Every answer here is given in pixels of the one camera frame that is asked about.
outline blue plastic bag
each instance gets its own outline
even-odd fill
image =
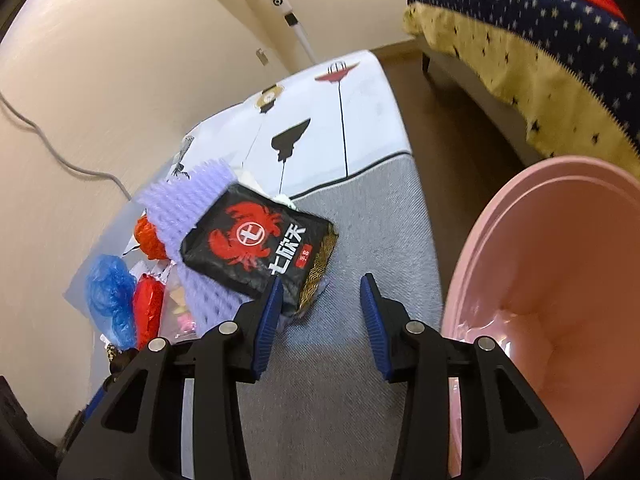
[[[136,279],[122,258],[101,254],[84,283],[84,296],[95,327],[119,350],[136,347],[132,299]]]

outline gray fabric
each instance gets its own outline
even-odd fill
[[[409,155],[296,201],[335,222],[328,285],[276,336],[262,379],[238,384],[254,480],[388,480],[404,408],[402,384],[376,370],[359,301],[372,272],[384,296],[439,328],[442,298],[431,226]]]

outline red plastic bag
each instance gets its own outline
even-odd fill
[[[146,218],[146,215],[142,215],[136,222],[136,227],[133,229],[133,237],[140,244],[140,250],[150,260],[167,259],[164,244],[158,240],[156,226]]]
[[[164,285],[153,276],[143,274],[133,294],[133,316],[136,320],[138,350],[158,337],[160,314],[164,302]]]

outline star-patterned bedspread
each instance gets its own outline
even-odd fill
[[[593,0],[408,0],[404,24],[516,107],[543,155],[597,156],[640,177],[640,44],[619,11]]]

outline pink plastic bowl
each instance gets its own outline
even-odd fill
[[[493,337],[538,393],[585,476],[640,403],[640,184],[606,162],[552,158],[491,200],[466,240],[442,335]],[[460,468],[452,383],[450,468]]]

